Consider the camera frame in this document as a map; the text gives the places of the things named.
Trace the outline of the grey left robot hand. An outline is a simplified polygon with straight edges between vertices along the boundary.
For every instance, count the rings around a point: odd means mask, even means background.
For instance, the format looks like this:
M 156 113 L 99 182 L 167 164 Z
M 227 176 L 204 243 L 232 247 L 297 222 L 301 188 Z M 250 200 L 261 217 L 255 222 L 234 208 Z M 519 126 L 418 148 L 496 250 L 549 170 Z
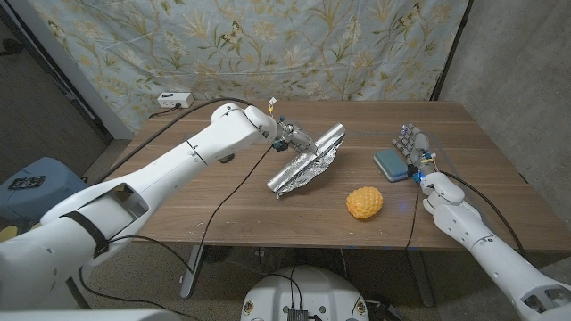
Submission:
M 312 138 L 296 122 L 279 122 L 277 124 L 277 135 L 272 144 L 277 152 L 283 152 L 289 148 L 297 153 L 317 151 L 317 147 Z

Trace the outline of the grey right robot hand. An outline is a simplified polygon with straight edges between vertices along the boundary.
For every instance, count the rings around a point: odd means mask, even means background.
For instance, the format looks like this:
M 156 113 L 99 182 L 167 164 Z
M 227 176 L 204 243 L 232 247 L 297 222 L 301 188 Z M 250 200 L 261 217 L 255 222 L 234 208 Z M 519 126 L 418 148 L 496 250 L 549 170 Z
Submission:
M 393 145 L 404 156 L 410 177 L 422 178 L 436 172 L 435 154 L 431 151 L 429 138 L 411 122 L 403 125 Z

